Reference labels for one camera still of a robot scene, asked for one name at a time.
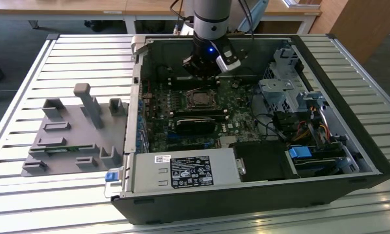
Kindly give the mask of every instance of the blue release latch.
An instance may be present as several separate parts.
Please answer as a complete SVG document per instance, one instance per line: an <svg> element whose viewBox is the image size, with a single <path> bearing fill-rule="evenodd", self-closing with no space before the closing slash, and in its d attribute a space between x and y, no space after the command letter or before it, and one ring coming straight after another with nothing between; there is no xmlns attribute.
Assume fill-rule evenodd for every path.
<svg viewBox="0 0 390 234"><path fill-rule="evenodd" d="M105 182L115 182L115 181L118 181L118 172L106 172Z"/></svg>
<svg viewBox="0 0 390 234"><path fill-rule="evenodd" d="M310 150L306 146L291 147L288 154L291 158L311 157Z"/></svg>

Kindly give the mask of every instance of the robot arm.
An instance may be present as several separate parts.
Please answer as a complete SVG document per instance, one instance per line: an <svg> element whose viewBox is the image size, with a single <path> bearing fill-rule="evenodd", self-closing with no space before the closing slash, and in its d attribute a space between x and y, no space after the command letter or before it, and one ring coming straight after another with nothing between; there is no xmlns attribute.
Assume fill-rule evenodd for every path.
<svg viewBox="0 0 390 234"><path fill-rule="evenodd" d="M251 11L247 12L252 19L250 22L241 11L241 2L251 6ZM267 2L267 0L193 1L194 47L190 57L183 60L183 68L193 76L205 79L233 70L241 65L242 58L238 57L226 37L227 26L231 24L231 28L242 31L248 31L251 26L254 28L262 17Z"/></svg>
<svg viewBox="0 0 390 234"><path fill-rule="evenodd" d="M231 0L194 1L194 48L183 60L183 68L197 77L207 78L241 65L226 38Z"/></svg>

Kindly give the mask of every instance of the power supply label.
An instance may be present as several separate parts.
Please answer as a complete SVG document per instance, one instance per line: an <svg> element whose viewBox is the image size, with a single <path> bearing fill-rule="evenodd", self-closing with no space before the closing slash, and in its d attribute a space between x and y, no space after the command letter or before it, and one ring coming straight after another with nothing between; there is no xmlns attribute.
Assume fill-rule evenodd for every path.
<svg viewBox="0 0 390 234"><path fill-rule="evenodd" d="M214 185L209 156L170 158L170 181L174 189Z"/></svg>

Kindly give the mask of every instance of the motherboard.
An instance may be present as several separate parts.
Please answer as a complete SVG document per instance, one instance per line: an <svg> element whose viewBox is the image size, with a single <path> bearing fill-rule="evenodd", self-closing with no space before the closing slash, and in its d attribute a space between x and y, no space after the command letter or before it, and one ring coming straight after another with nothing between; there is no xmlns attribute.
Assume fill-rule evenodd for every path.
<svg viewBox="0 0 390 234"><path fill-rule="evenodd" d="M150 152L226 148L259 141L250 112L252 85L237 78L175 90L169 84L145 86L142 95Z"/></svg>

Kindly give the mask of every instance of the open computer tower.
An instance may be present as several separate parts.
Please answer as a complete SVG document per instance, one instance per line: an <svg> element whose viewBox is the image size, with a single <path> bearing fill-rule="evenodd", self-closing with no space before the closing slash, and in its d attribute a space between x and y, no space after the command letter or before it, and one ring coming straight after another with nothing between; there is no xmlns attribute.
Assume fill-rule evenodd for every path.
<svg viewBox="0 0 390 234"><path fill-rule="evenodd" d="M230 40L241 67L198 79L182 68L191 37L133 38L122 191L111 197L131 224L322 205L390 179L300 38Z"/></svg>

